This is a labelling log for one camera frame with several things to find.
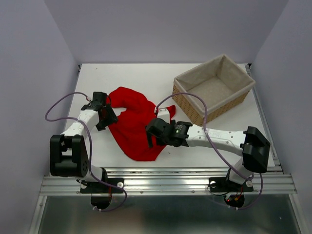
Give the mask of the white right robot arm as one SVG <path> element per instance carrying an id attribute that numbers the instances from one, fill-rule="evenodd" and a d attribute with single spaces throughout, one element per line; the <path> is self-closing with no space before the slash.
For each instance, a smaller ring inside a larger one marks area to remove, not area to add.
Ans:
<path id="1" fill-rule="evenodd" d="M 145 129 L 150 148 L 153 147 L 152 137 L 155 137 L 158 146 L 213 148 L 223 161 L 225 158 L 220 150 L 240 156 L 234 166 L 228 165 L 224 184 L 229 190 L 236 190 L 254 173 L 267 172 L 271 144 L 256 127 L 233 132 L 206 129 L 183 121 L 167 123 L 154 118 Z"/>

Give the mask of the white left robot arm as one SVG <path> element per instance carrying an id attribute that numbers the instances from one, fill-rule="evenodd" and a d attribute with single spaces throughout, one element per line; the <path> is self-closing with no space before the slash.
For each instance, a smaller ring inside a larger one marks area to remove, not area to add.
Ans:
<path id="1" fill-rule="evenodd" d="M 78 117 L 60 135 L 50 138 L 50 173 L 52 176 L 74 177 L 83 183 L 92 183 L 97 192 L 104 192 L 108 186 L 105 169 L 92 165 L 91 130 L 106 129 L 117 122 L 117 116 L 110 104 L 84 105 Z"/>

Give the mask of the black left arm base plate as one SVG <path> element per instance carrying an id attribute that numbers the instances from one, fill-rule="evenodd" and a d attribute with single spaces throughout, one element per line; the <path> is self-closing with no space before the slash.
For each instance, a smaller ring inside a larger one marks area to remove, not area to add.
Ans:
<path id="1" fill-rule="evenodd" d="M 123 178 L 108 178 L 108 183 L 114 186 L 117 186 L 118 183 L 124 183 Z M 122 194 L 122 190 L 108 187 L 99 182 L 86 182 L 82 181 L 80 184 L 80 193 L 81 194 Z"/>

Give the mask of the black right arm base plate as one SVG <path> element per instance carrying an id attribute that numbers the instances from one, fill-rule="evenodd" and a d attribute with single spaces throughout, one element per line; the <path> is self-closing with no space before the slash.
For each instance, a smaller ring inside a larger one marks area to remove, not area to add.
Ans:
<path id="1" fill-rule="evenodd" d="M 253 186 L 248 187 L 244 182 L 242 185 L 229 181 L 226 177 L 209 178 L 209 187 L 212 193 L 236 193 L 253 192 Z"/>

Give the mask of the red t shirt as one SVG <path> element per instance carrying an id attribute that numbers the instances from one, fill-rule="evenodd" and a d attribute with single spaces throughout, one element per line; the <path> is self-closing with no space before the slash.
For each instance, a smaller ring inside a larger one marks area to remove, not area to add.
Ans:
<path id="1" fill-rule="evenodd" d="M 145 127 L 156 117 L 156 105 L 144 94 L 125 87 L 118 87 L 109 97 L 113 108 L 125 108 L 117 117 L 118 121 L 109 125 L 120 149 L 132 160 L 155 161 L 165 147 L 157 146 L 153 137 L 153 147 L 150 148 Z"/>

